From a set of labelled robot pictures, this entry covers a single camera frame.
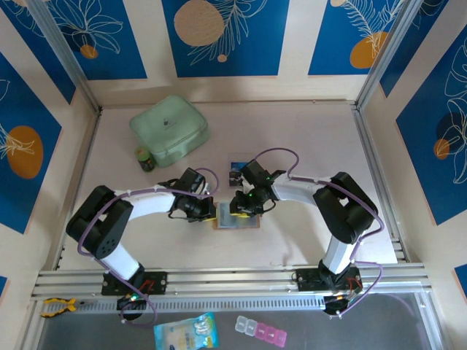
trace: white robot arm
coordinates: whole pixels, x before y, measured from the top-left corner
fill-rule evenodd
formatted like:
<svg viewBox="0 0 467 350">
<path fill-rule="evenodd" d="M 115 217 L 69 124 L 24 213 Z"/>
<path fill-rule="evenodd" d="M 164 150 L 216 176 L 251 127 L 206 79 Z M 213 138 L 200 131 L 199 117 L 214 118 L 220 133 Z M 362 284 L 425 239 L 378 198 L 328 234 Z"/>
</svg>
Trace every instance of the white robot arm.
<svg viewBox="0 0 467 350">
<path fill-rule="evenodd" d="M 374 221 L 368 209 L 377 213 L 374 203 L 352 177 L 342 172 L 330 179 L 294 177 L 285 171 L 270 174 L 256 160 L 249 162 L 240 172 L 244 190 L 236 191 L 231 201 L 233 215 L 251 217 L 264 214 L 263 205 L 267 201 L 298 201 L 318 207 L 332 235 L 328 250 L 318 266 L 319 277 L 330 290 L 342 287 L 349 277 L 347 273 L 355 244 Z M 344 189 L 351 197 L 336 188 Z M 363 208 L 355 198 L 367 208 Z"/>
<path fill-rule="evenodd" d="M 180 179 L 160 183 L 150 190 L 134 191 L 125 199 L 115 201 L 89 230 L 88 226 L 103 206 L 126 193 L 112 191 L 105 186 L 99 186 L 88 196 L 66 226 L 66 232 L 76 242 L 82 241 L 82 246 L 96 259 L 102 261 L 120 278 L 129 281 L 136 272 L 144 269 L 120 243 L 126 224 L 144 215 L 155 213 L 171 213 L 181 210 L 186 213 L 189 222 L 214 219 L 216 208 L 212 196 L 201 194 L 197 198 L 191 193 L 197 193 L 201 187 L 205 189 L 206 180 L 197 171 L 189 168 Z"/>
</svg>

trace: mint green bag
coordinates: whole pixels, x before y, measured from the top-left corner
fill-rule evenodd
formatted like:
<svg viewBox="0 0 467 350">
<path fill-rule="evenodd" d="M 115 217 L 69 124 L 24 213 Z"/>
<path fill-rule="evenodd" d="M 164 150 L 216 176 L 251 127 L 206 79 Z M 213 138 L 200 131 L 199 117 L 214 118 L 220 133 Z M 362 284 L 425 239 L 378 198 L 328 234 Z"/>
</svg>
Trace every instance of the mint green bag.
<svg viewBox="0 0 467 350">
<path fill-rule="evenodd" d="M 169 96 L 133 117 L 130 128 L 161 167 L 175 163 L 210 136 L 204 116 L 180 96 Z"/>
</svg>

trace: metal extrusion bar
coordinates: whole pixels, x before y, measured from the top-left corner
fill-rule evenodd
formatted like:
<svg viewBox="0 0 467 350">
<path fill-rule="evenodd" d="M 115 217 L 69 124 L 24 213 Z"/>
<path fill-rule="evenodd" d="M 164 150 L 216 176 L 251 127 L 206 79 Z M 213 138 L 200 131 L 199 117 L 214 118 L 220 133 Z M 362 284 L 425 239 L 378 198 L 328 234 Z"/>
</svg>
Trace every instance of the metal extrusion bar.
<svg viewBox="0 0 467 350">
<path fill-rule="evenodd" d="M 415 294 L 415 299 L 419 306 L 420 316 L 423 321 L 423 325 L 427 330 L 428 340 L 432 349 L 452 349 L 450 339 L 446 337 L 445 332 L 441 328 L 438 317 L 434 310 L 433 300 L 430 294 Z"/>
<path fill-rule="evenodd" d="M 71 206 L 70 206 L 68 215 L 66 216 L 65 222 L 68 222 L 72 218 L 72 215 L 74 213 L 74 207 L 76 205 L 78 194 L 80 193 L 80 189 L 82 185 L 82 178 L 84 177 L 86 167 L 88 166 L 89 157 L 93 149 L 94 140 L 96 139 L 96 134 L 97 134 L 97 130 L 99 129 L 100 121 L 101 121 L 101 113 L 99 112 L 99 114 L 97 115 L 97 118 L 93 121 L 90 133 L 86 132 L 85 140 L 83 141 L 83 144 L 87 143 L 88 145 L 85 149 L 85 156 L 82 159 L 82 162 L 80 162 L 79 168 L 77 169 L 77 171 L 79 171 L 79 176 L 76 178 L 76 181 L 74 182 L 73 198 L 72 198 Z M 46 265 L 43 268 L 49 268 L 50 270 L 56 270 L 60 268 L 60 259 L 64 251 L 63 246 L 65 244 L 65 239 L 66 239 L 66 232 L 65 232 L 65 225 L 64 225 L 58 241 L 53 245 L 55 247 L 53 250 L 54 252 L 53 258 L 51 259 L 51 261 L 48 261 L 47 259 Z"/>
<path fill-rule="evenodd" d="M 400 220 L 398 218 L 397 212 L 394 210 L 395 206 L 393 205 L 393 199 L 391 198 L 390 192 L 387 189 L 387 181 L 384 173 L 382 172 L 382 166 L 379 158 L 375 152 L 374 142 L 371 139 L 371 134 L 369 132 L 364 114 L 362 111 L 354 108 L 353 115 L 355 118 L 355 124 L 357 125 L 357 131 L 360 136 L 363 151 L 365 152 L 366 160 L 370 168 L 371 177 L 377 190 L 378 199 L 381 203 L 383 214 L 386 219 L 388 230 L 393 237 L 400 239 L 401 230 L 398 224 Z M 407 255 L 403 244 L 400 241 L 399 244 L 401 245 L 402 253 L 404 256 L 398 256 L 398 259 L 410 261 L 410 256 Z"/>
<path fill-rule="evenodd" d="M 81 90 L 90 108 L 99 113 L 99 103 L 47 5 L 43 0 L 26 0 L 26 4 L 28 5 L 29 13 L 31 13 L 32 18 L 36 21 L 37 26 L 44 34 L 44 38 L 49 43 L 74 85 Z"/>
<path fill-rule="evenodd" d="M 42 301 L 29 302 L 25 324 L 20 332 L 15 350 L 37 349 L 42 328 L 44 327 L 44 319 L 40 317 L 43 305 Z"/>
<path fill-rule="evenodd" d="M 371 94 L 373 93 L 376 86 L 379 84 L 379 80 L 384 74 L 389 62 L 393 58 L 396 50 L 399 47 L 404 35 L 409 29 L 415 15 L 417 14 L 420 6 L 424 0 L 399 0 L 405 1 L 404 7 L 399 12 L 398 18 L 395 20 L 393 27 L 390 30 L 388 39 L 385 40 L 382 49 L 376 60 L 371 67 L 370 73 L 368 74 L 365 83 L 363 84 L 358 97 L 356 98 L 357 108 L 359 110 L 365 108 L 368 103 Z"/>
<path fill-rule="evenodd" d="M 304 295 L 293 280 L 297 268 L 288 266 L 266 269 L 164 270 L 168 272 L 166 294 L 154 298 L 216 298 L 242 296 Z M 382 280 L 374 292 L 413 292 L 431 290 L 431 283 L 422 264 L 384 265 Z M 363 285 L 368 287 L 379 269 L 359 267 Z M 43 271 L 39 273 L 32 300 L 52 297 L 102 297 L 103 271 Z M 331 291 L 306 292 L 307 295 L 330 295 Z"/>
</svg>

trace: snack package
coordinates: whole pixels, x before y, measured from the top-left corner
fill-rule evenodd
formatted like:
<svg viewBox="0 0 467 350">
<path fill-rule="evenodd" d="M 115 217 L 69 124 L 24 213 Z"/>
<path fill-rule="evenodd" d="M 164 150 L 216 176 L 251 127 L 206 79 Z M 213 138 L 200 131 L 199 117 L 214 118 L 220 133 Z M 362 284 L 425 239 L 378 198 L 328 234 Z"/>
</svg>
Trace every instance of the snack package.
<svg viewBox="0 0 467 350">
<path fill-rule="evenodd" d="M 156 350 L 197 350 L 219 346 L 212 312 L 195 319 L 157 325 L 154 336 Z"/>
</svg>

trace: orange circle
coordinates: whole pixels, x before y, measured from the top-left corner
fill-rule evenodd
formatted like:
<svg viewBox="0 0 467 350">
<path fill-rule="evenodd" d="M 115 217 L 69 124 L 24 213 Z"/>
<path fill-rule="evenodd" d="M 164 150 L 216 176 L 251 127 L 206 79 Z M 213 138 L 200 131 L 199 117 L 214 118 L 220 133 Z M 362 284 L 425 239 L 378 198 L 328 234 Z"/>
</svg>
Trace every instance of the orange circle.
<svg viewBox="0 0 467 350">
<path fill-rule="evenodd" d="M 88 44 L 84 44 L 83 46 L 81 46 L 80 52 L 81 52 L 81 55 L 85 56 L 86 58 L 90 60 L 93 60 L 99 55 L 96 48 Z"/>
<path fill-rule="evenodd" d="M 40 172 L 44 159 L 41 137 L 33 128 L 24 125 L 13 128 L 8 136 L 14 139 L 9 142 L 7 138 L 9 144 L 20 142 L 24 145 L 34 142 L 28 147 L 30 152 L 21 150 L 21 144 L 19 144 L 7 154 L 9 167 L 15 174 L 23 179 L 33 179 Z"/>
<path fill-rule="evenodd" d="M 331 0 L 331 6 L 332 7 L 339 7 L 342 6 L 345 3 L 346 0 Z"/>
<path fill-rule="evenodd" d="M 359 69 L 371 68 L 386 40 L 386 36 L 387 33 L 385 31 L 379 31 L 361 39 L 350 53 L 350 64 Z"/>
<path fill-rule="evenodd" d="M 190 0 L 174 16 L 175 31 L 190 46 L 206 46 L 224 33 L 224 19 L 216 7 L 206 0 Z"/>
<path fill-rule="evenodd" d="M 439 139 L 435 143 L 435 147 L 433 148 L 433 151 L 435 152 L 435 156 L 440 159 L 444 160 L 447 158 L 449 155 L 449 142 L 446 141 L 445 139 Z"/>
</svg>

